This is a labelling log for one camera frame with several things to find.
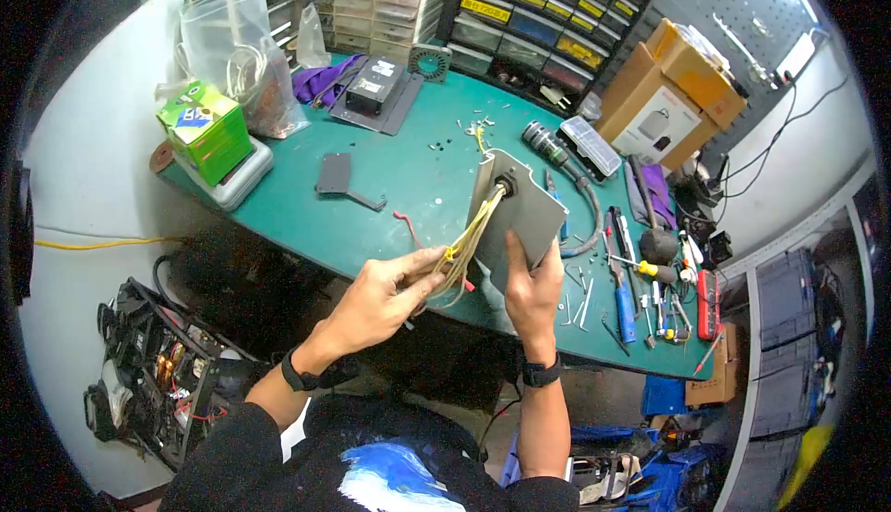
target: green workbench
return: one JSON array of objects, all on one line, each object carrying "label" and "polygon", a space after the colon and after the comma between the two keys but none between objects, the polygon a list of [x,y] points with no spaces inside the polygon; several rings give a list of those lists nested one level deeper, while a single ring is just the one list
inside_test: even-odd
[{"label": "green workbench", "polygon": [[[486,128],[485,139],[493,148],[526,162],[540,184],[547,163],[521,141],[520,132],[532,120],[551,130],[561,123],[560,117],[536,105],[456,72],[448,75],[445,84],[425,83],[421,87],[395,137],[336,122],[322,110],[304,106],[304,111],[312,125],[288,139],[269,143],[273,170],[229,216],[279,246],[348,278],[354,278],[367,259],[391,259],[416,249],[406,223],[394,218],[393,211],[412,219],[425,246],[448,245],[461,234],[480,160],[476,140],[464,133],[471,120],[488,116],[495,122],[495,126]],[[456,122],[459,119],[462,127]],[[323,155],[330,152],[351,153],[351,188],[372,200],[385,197],[383,211],[374,213],[347,198],[319,198],[314,186]],[[631,220],[621,172],[604,185],[595,186],[595,191],[604,212],[609,206],[622,208],[636,242],[644,226]],[[571,231],[587,239],[594,224],[589,206],[565,175],[552,173],[562,202],[570,211]],[[179,166],[168,166],[161,176],[216,207]],[[577,244],[572,238],[568,242]],[[695,333],[686,349],[683,344],[660,339],[656,349],[649,350],[643,343],[647,323],[641,314],[636,323],[637,342],[629,345],[631,357],[627,357],[603,328],[601,317],[607,313],[607,324],[618,332],[615,286],[603,258],[603,243],[596,249],[599,256],[594,263],[589,262],[592,252],[564,260],[568,273],[577,277],[577,271],[571,268],[577,265],[587,279],[594,279],[594,292],[585,318],[587,332],[573,325],[560,326],[566,322],[566,312],[557,311],[557,347],[610,367],[690,377],[708,348]],[[643,285],[650,293],[649,282]],[[565,278],[563,290],[569,294],[575,313],[585,301],[582,288]],[[685,311],[695,327],[697,309],[693,299]],[[441,312],[462,322],[515,334],[504,313],[504,298],[491,283],[465,294],[458,304]],[[651,317],[655,330],[652,309]],[[709,360],[697,378],[708,378],[711,372]]]}]

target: green box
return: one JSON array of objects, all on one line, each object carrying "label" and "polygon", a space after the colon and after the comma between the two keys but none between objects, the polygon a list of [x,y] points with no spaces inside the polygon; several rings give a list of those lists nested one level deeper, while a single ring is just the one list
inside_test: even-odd
[{"label": "green box", "polygon": [[158,112],[170,144],[211,187],[251,153],[238,102],[195,81]]}]

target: red cable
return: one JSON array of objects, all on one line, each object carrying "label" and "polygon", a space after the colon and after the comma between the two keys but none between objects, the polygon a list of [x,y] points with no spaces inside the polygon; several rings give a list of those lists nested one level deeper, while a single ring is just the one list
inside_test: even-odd
[{"label": "red cable", "polygon": [[[395,216],[395,217],[398,218],[399,220],[405,220],[405,221],[406,221],[406,224],[408,224],[408,230],[412,232],[412,239],[414,239],[414,242],[415,242],[416,244],[418,244],[418,247],[420,247],[421,249],[423,249],[423,248],[424,248],[424,244],[420,242],[420,240],[418,239],[418,236],[414,235],[414,226],[412,226],[412,219],[409,218],[407,214],[402,214],[402,213],[399,213],[399,212],[397,212],[397,211],[393,211],[393,216]],[[470,280],[468,280],[468,279],[465,278],[465,279],[464,279],[464,289],[466,289],[466,290],[469,291],[469,292],[472,292],[472,291],[475,290],[476,288],[474,287],[474,285],[471,283]]]}]

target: multimeter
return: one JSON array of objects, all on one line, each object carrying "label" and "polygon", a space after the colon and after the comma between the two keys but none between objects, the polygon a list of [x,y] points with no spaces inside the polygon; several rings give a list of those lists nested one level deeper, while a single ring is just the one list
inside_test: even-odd
[{"label": "multimeter", "polygon": [[718,307],[718,279],[715,273],[699,271],[696,290],[699,293],[699,320],[697,334],[703,340],[714,340],[718,325],[721,324],[721,311]]}]

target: pegboard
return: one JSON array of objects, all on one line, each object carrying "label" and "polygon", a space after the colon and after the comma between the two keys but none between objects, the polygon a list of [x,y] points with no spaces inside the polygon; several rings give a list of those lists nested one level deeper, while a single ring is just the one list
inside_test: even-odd
[{"label": "pegboard", "polygon": [[[720,132],[706,145],[703,163],[711,172],[717,172],[721,154],[752,131],[785,92],[775,91],[769,84],[753,79],[749,59],[725,35],[715,16],[736,34],[767,72],[779,66],[801,35],[814,27],[814,21],[801,0],[653,0],[600,76],[595,87],[597,92],[603,92],[633,47],[650,37],[663,16],[675,23],[696,27],[727,58],[730,71],[749,91],[749,106],[727,131]],[[758,30],[753,23],[755,18],[766,32]]]}]

